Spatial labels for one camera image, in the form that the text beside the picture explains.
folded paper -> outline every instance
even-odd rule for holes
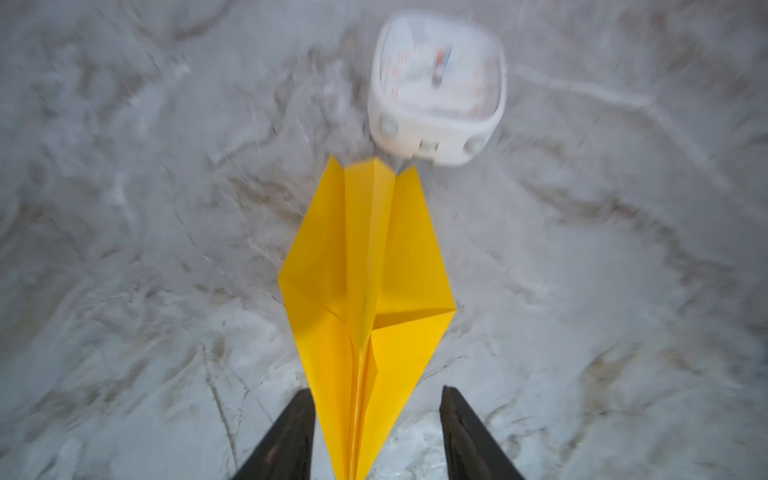
[[[331,157],[280,289],[336,478],[362,480],[455,312],[416,169]]]

